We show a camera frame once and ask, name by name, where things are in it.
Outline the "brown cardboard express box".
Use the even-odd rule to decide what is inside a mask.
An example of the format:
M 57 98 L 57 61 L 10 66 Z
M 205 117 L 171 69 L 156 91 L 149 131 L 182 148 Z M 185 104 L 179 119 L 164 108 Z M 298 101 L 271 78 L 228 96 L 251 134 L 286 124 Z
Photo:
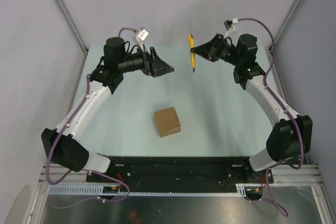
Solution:
M 166 137 L 181 131 L 181 123 L 174 107 L 154 112 L 160 137 Z

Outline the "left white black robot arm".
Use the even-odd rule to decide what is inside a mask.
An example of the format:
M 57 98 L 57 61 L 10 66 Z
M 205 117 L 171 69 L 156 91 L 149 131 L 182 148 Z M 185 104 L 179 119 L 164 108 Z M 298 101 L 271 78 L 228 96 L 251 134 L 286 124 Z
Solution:
M 44 129 L 41 140 L 48 163 L 56 163 L 71 171 L 97 171 L 105 182 L 115 178 L 116 169 L 109 158 L 86 150 L 81 144 L 87 127 L 100 107 L 113 95 L 123 81 L 124 73 L 142 71 L 150 77 L 160 77 L 174 68 L 160 59 L 154 47 L 127 52 L 121 37 L 107 39 L 103 56 L 87 78 L 84 95 L 69 114 L 54 129 Z

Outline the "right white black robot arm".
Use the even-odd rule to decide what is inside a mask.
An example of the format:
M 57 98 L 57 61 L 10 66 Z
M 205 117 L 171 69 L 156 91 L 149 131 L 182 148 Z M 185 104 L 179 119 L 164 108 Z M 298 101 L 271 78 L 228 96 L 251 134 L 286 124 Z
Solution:
M 272 131 L 266 147 L 249 158 L 249 165 L 242 169 L 243 179 L 254 183 L 261 177 L 261 170 L 277 164 L 291 164 L 299 158 L 296 168 L 303 165 L 304 155 L 310 151 L 313 122 L 310 116 L 301 116 L 273 90 L 266 73 L 256 61 L 257 38 L 250 34 L 232 40 L 216 34 L 209 42 L 190 49 L 192 54 L 208 61 L 223 60 L 234 66 L 233 77 L 249 93 L 267 115 Z

